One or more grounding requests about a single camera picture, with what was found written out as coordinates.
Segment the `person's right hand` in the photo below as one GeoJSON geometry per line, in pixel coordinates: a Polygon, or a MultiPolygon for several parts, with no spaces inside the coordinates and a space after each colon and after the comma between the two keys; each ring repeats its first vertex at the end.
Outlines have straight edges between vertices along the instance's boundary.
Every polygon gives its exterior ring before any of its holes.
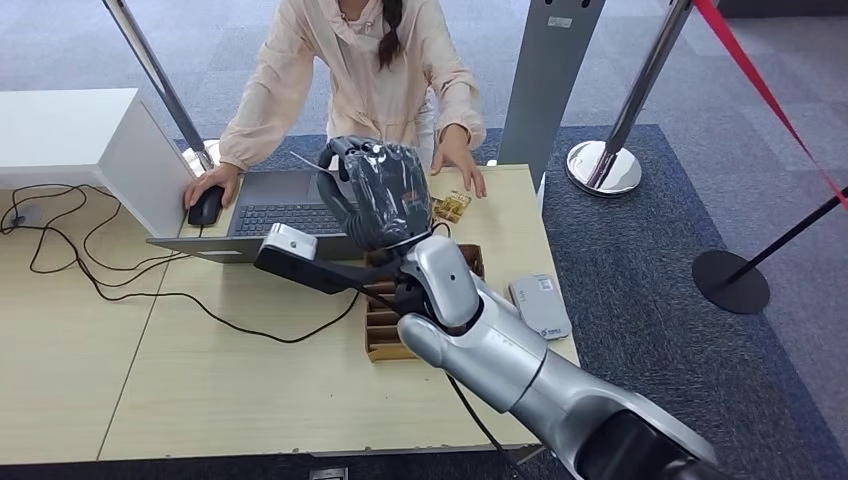
{"type": "Polygon", "coordinates": [[[204,172],[186,188],[183,196],[184,208],[189,209],[194,206],[201,195],[213,186],[223,189],[221,206],[227,208],[238,192],[241,174],[242,170],[238,166],[226,162],[204,172]]]}

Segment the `person's left hand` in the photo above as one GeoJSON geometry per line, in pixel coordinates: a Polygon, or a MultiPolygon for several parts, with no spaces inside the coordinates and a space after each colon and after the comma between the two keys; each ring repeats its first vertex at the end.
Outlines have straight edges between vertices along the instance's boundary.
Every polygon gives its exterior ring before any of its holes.
{"type": "Polygon", "coordinates": [[[474,162],[469,140],[469,132],[459,124],[450,124],[443,128],[430,173],[435,176],[445,165],[450,164],[460,172],[465,190],[473,191],[477,198],[484,198],[487,196],[486,183],[481,170],[474,162]]]}

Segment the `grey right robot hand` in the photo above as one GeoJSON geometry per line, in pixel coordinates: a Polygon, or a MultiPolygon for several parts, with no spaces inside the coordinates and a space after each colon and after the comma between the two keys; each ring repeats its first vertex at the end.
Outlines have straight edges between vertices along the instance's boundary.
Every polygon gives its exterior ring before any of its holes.
{"type": "Polygon", "coordinates": [[[362,250],[404,249],[432,233],[431,196],[415,149],[366,137],[334,137],[318,166],[322,201],[362,250]]]}

